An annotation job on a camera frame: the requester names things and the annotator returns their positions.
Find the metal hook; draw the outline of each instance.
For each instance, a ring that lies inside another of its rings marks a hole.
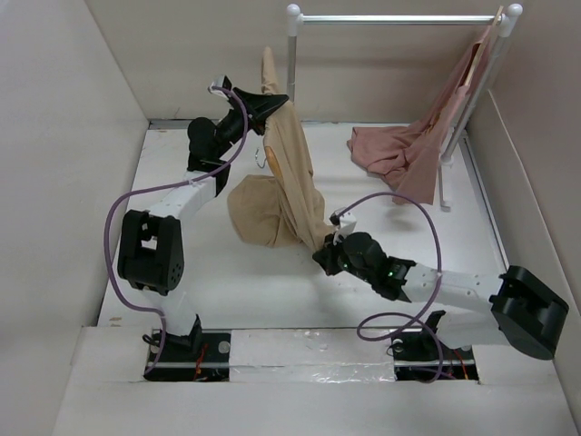
[[[256,147],[256,153],[254,154],[254,162],[258,165],[259,168],[264,168],[266,166],[266,156],[264,156],[264,161],[262,161],[262,165],[258,161],[258,154],[261,152],[260,147]]]

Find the gray wall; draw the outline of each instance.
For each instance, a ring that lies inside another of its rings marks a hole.
[[[0,434],[44,436],[147,121],[83,0],[0,1],[0,41]]]
[[[222,117],[206,87],[228,74],[259,90],[270,45],[286,80],[291,0],[87,0],[148,118]],[[498,0],[310,0],[316,14],[487,14]],[[303,119],[406,122],[420,117],[475,27],[315,26],[299,37],[297,107]]]
[[[581,2],[528,0],[491,94],[470,123],[511,262],[581,304]],[[556,357],[581,422],[581,326],[573,307]]]

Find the horizontal metal bar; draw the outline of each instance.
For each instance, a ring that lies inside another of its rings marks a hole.
[[[494,15],[302,15],[304,25],[491,25]]]

